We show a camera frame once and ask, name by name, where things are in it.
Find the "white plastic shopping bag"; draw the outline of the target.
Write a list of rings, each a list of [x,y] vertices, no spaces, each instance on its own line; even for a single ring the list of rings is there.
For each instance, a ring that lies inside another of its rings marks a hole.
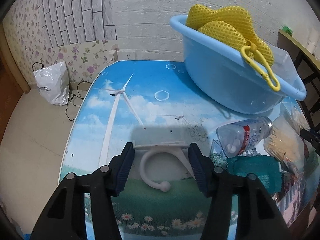
[[[67,105],[70,87],[65,61],[48,67],[34,62],[32,71],[38,91],[48,103],[56,106]]]

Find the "light blue plastic basin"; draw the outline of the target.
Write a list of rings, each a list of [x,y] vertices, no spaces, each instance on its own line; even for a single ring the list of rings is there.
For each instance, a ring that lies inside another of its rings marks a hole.
[[[223,106],[243,114],[271,110],[285,97],[303,101],[306,88],[300,76],[294,86],[281,77],[280,91],[266,81],[242,58],[239,51],[185,25],[187,16],[170,19],[172,29],[182,35],[185,68],[194,83]]]

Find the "green small box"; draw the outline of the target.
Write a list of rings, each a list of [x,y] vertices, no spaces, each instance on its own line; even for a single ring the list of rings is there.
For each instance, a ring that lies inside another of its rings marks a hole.
[[[293,35],[293,31],[289,27],[287,27],[286,25],[283,26],[282,31],[284,31],[285,33],[287,33],[290,36]]]

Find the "printed scenery table mat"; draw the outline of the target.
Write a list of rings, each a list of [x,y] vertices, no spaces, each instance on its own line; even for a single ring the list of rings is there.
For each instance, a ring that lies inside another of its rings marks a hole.
[[[188,148],[232,174],[255,173],[291,226],[319,184],[319,156],[298,132],[299,77],[274,92],[250,67],[206,69],[156,60],[115,62],[92,82],[60,176],[108,165],[131,142],[134,160],[112,207],[123,239],[199,239],[211,200]]]

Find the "white plastic hook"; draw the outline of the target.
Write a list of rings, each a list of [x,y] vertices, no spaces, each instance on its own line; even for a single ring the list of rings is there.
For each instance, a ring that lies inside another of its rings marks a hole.
[[[134,145],[139,157],[139,175],[149,187],[168,192],[171,182],[195,178],[186,156],[189,145],[184,141]]]

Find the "clear bottle with silver cap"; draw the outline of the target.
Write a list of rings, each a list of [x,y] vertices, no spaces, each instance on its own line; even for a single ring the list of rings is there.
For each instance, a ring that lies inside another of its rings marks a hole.
[[[227,158],[233,158],[257,146],[272,131],[272,121],[266,116],[226,124],[216,129],[221,148]]]

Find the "white bunny plush yellow net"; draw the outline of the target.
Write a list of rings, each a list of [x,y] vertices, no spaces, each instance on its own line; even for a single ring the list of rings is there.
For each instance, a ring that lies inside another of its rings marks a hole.
[[[195,4],[185,25],[239,51],[273,91],[280,91],[280,82],[272,70],[273,52],[255,33],[252,17],[245,8],[230,6],[214,10]]]

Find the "clear box of toothpicks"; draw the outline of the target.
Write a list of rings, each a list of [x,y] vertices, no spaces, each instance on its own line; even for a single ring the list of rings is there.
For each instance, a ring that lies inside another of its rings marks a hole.
[[[304,144],[292,126],[282,117],[272,122],[270,135],[264,140],[264,150],[279,161],[288,158],[304,163]]]

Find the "frosted clear plastic box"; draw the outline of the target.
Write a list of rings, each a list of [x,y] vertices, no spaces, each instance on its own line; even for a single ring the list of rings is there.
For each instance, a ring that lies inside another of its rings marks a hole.
[[[274,74],[294,86],[298,74],[289,53],[272,45],[270,45],[270,48],[274,57],[274,63],[271,66]]]

